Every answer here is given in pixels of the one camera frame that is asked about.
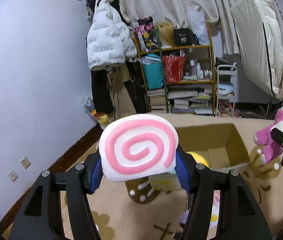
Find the pink white plush animal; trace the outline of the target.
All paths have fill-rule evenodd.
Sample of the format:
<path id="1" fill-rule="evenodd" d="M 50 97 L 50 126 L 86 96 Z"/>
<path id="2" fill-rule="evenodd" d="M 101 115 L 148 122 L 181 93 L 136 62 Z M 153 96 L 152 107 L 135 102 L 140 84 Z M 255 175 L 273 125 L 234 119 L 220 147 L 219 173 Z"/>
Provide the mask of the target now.
<path id="1" fill-rule="evenodd" d="M 274 124 L 257 131 L 254 142 L 261 163 L 266 165 L 283 154 L 283 106 L 277 111 Z"/>

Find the pink swirl roll plush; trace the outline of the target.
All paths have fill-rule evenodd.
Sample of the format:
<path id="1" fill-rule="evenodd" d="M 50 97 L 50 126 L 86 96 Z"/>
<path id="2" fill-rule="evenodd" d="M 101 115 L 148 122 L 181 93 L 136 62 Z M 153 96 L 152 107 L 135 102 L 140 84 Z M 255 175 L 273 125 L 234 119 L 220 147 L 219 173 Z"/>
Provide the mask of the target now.
<path id="1" fill-rule="evenodd" d="M 130 115 L 109 124 L 99 140 L 103 175 L 121 182 L 167 173 L 176 167 L 179 138 L 166 119 Z"/>

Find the white haired purple doll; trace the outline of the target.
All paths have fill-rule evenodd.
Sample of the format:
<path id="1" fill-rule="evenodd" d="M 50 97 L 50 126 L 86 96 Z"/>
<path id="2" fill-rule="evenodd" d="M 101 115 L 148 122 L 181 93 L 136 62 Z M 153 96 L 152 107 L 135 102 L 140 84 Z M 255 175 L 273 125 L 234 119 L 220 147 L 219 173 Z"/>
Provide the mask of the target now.
<path id="1" fill-rule="evenodd" d="M 182 235 L 182 233 L 183 233 L 183 230 L 184 230 L 186 221 L 187 221 L 187 219 L 188 219 L 188 214 L 189 214 L 189 210 L 186 210 L 186 211 L 184 211 L 184 212 L 180 215 L 180 217 L 179 217 L 179 219 L 178 219 L 179 228 L 178 228 L 178 230 L 174 233 L 173 239 L 175 239 L 175 240 L 180 239 L 180 237 L 181 237 L 181 235 Z"/>

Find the open cardboard box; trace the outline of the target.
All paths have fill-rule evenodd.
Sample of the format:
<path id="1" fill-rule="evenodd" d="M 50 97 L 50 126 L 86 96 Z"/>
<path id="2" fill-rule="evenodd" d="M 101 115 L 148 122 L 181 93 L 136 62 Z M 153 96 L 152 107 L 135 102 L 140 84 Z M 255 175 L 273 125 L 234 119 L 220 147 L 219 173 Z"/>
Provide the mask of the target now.
<path id="1" fill-rule="evenodd" d="M 209 167 L 227 173 L 243 172 L 250 157 L 234 124 L 211 124 L 176 129 L 184 152 L 194 152 L 206 159 Z"/>

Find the beige patterned round rug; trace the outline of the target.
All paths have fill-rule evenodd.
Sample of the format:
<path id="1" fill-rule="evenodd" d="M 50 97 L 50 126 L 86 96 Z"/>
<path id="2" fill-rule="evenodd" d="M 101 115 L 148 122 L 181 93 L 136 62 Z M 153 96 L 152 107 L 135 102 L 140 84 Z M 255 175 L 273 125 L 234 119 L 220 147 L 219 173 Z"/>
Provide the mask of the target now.
<path id="1" fill-rule="evenodd" d="M 272 239 L 283 229 L 282 157 L 261 163 L 254 134 L 274 122 L 262 119 L 201 117 L 190 114 L 158 115 L 179 127 L 234 124 L 246 145 L 250 162 L 239 172 L 255 197 L 270 229 Z M 97 136 L 96 152 L 99 152 Z M 134 180 L 114 182 L 104 175 L 99 188 L 88 195 L 88 204 L 100 239 L 173 239 L 180 215 L 190 210 L 193 196 L 181 188 L 175 168 L 167 173 Z M 208 237 L 215 239 L 220 191 L 214 192 Z M 67 197 L 61 192 L 61 212 L 66 239 L 74 239 L 68 215 Z"/>

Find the white rolling cart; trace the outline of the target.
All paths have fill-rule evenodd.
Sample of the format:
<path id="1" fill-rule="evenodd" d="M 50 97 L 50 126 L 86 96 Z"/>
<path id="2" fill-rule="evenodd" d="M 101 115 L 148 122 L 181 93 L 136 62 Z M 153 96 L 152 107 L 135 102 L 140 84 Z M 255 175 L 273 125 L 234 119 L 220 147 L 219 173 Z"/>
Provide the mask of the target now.
<path id="1" fill-rule="evenodd" d="M 233 117 L 237 96 L 237 63 L 219 64 L 216 69 L 216 111 L 218 116 Z"/>

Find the stack of books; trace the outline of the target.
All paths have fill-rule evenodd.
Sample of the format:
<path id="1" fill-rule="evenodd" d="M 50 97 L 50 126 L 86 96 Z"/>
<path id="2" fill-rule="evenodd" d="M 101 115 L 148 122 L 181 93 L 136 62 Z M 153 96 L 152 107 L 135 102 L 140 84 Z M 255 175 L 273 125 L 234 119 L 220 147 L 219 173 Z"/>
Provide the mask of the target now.
<path id="1" fill-rule="evenodd" d="M 147 91 L 152 113 L 213 115 L 212 84 L 177 83 Z"/>

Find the snack bags on floor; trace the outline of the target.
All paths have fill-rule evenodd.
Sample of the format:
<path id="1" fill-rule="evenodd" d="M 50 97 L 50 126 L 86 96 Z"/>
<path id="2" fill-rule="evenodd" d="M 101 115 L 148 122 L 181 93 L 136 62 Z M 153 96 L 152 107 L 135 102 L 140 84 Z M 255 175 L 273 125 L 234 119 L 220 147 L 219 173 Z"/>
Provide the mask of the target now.
<path id="1" fill-rule="evenodd" d="M 86 94 L 82 106 L 84 107 L 85 112 L 99 124 L 102 130 L 104 130 L 109 125 L 110 120 L 108 115 L 104 112 L 98 112 L 96 110 L 91 94 Z"/>

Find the wooden shelf rack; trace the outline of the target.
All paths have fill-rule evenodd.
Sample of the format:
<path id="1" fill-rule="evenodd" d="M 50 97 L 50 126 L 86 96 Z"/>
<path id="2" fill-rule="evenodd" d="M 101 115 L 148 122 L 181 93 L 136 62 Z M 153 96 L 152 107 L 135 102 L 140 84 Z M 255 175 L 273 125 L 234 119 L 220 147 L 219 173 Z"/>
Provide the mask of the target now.
<path id="1" fill-rule="evenodd" d="M 212 45 L 211 29 L 208 21 L 205 23 L 210 44 L 209 45 L 195 45 L 195 46 L 179 46 L 171 48 L 159 48 L 152 50 L 151 52 L 159 54 L 159 60 L 161 63 L 161 72 L 163 75 L 163 88 L 165 92 L 165 103 L 166 112 L 170 112 L 169 108 L 169 98 L 168 98 L 168 86 L 176 85 L 199 85 L 206 84 L 211 85 L 210 102 L 211 102 L 211 115 L 216 115 L 216 71 L 215 71 L 215 60 L 214 50 Z M 208 51 L 208 57 L 206 59 L 198 59 L 197 62 L 200 64 L 207 63 L 210 66 L 210 74 L 207 79 L 185 79 L 185 66 L 186 66 L 186 56 L 175 56 L 173 54 L 163 55 L 166 52 L 176 52 L 182 50 L 190 49 L 206 49 Z"/>

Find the red gift bag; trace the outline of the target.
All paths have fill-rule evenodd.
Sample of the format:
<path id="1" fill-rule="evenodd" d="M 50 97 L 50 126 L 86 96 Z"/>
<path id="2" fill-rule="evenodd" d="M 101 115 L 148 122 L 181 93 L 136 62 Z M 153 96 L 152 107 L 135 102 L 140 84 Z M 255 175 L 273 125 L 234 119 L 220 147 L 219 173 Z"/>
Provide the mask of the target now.
<path id="1" fill-rule="evenodd" d="M 177 83 L 184 77 L 185 56 L 164 55 L 165 79 L 168 83 Z"/>

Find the black box marked 40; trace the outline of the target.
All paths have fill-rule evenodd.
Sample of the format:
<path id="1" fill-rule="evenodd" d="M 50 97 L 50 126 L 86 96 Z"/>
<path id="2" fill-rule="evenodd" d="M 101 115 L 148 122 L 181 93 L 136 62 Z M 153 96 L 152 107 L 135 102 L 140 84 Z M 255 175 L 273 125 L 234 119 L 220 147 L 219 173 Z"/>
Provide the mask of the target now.
<path id="1" fill-rule="evenodd" d="M 174 43 L 178 47 L 182 46 L 191 46 L 191 31 L 189 28 L 175 29 L 174 34 Z"/>

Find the teal storage bag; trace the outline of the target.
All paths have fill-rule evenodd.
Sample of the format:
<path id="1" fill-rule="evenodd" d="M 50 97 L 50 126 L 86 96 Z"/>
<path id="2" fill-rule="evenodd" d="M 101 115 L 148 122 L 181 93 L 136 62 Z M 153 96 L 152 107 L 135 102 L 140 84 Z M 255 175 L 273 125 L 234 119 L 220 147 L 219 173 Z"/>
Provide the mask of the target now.
<path id="1" fill-rule="evenodd" d="M 141 64 L 147 81 L 148 89 L 160 89 L 163 87 L 163 73 L 161 59 L 156 54 L 148 54 L 141 58 Z"/>

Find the blonde wig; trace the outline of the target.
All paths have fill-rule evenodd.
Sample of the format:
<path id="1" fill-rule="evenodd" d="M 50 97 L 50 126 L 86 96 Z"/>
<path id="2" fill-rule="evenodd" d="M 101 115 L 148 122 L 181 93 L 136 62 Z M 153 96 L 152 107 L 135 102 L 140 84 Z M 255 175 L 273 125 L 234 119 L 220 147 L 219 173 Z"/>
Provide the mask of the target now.
<path id="1" fill-rule="evenodd" d="M 155 25 L 158 33 L 158 46 L 161 48 L 175 47 L 174 25 L 169 22 L 161 22 Z"/>

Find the white puffer jacket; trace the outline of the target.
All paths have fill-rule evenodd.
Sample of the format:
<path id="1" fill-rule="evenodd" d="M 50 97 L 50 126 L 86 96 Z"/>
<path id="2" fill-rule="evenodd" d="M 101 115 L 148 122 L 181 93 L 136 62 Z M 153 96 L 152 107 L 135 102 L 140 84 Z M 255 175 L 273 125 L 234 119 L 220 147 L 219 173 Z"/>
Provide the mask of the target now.
<path id="1" fill-rule="evenodd" d="M 86 38 L 91 71 L 118 66 L 137 57 L 130 29 L 120 16 L 122 10 L 111 5 L 115 1 L 96 0 L 93 21 Z"/>

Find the upper wall socket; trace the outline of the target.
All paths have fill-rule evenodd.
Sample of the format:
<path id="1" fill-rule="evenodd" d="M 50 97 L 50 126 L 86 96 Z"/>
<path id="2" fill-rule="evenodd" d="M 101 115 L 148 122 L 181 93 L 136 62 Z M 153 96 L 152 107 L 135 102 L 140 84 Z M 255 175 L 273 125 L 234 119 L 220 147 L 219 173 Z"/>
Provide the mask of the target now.
<path id="1" fill-rule="evenodd" d="M 20 160 L 20 164 L 23 166 L 24 169 L 27 169 L 31 165 L 31 162 L 29 161 L 27 157 L 23 157 Z"/>

